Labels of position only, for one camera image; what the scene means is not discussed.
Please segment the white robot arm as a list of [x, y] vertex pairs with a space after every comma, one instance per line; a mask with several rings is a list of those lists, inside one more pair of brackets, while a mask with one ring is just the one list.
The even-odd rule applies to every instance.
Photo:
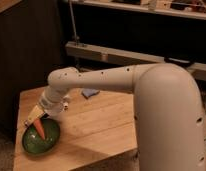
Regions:
[[55, 70], [26, 124], [61, 105], [73, 88], [133, 95], [140, 171], [206, 171], [201, 94], [185, 69], [164, 63], [83, 73], [73, 67]]

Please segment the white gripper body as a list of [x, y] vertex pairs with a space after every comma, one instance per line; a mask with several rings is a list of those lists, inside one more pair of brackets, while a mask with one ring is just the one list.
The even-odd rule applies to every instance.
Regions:
[[62, 100], [63, 98], [59, 94], [45, 90], [41, 94], [38, 104], [48, 114], [48, 111]]

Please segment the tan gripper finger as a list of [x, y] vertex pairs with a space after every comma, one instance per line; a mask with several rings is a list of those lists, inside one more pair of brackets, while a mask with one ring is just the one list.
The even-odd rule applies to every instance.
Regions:
[[33, 123], [36, 119], [42, 117], [44, 115], [44, 110], [36, 105], [28, 115], [27, 122]]

